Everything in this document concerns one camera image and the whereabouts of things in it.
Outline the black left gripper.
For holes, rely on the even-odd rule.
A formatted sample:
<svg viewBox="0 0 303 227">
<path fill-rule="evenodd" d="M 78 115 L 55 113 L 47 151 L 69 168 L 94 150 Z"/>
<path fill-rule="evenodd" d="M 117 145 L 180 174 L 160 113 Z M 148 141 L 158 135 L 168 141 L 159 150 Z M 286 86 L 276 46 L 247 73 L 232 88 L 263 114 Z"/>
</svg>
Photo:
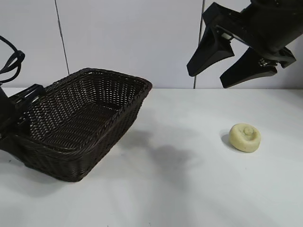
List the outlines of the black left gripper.
<svg viewBox="0 0 303 227">
<path fill-rule="evenodd" d="M 30 115 L 23 113 L 44 95 L 45 88 L 39 84 L 34 84 L 11 97 L 0 88 L 0 149 L 10 153 L 23 164 L 26 164 L 24 147 L 14 136 L 6 135 L 20 119 L 19 135 L 27 139 L 32 138 Z"/>
</svg>

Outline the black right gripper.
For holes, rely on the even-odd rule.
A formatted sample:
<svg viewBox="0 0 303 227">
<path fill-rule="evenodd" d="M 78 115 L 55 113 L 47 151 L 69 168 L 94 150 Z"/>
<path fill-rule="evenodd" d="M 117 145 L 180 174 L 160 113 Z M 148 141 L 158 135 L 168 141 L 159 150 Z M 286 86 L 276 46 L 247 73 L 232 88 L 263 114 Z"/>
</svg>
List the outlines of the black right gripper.
<svg viewBox="0 0 303 227">
<path fill-rule="evenodd" d="M 233 57 L 233 38 L 250 48 L 220 76 L 223 88 L 271 77 L 277 73 L 276 62 L 286 68 L 296 61 L 286 46 L 303 34 L 301 0 L 252 0 L 241 12 L 213 2 L 203 18 L 207 27 L 187 64 L 189 76 Z"/>
</svg>

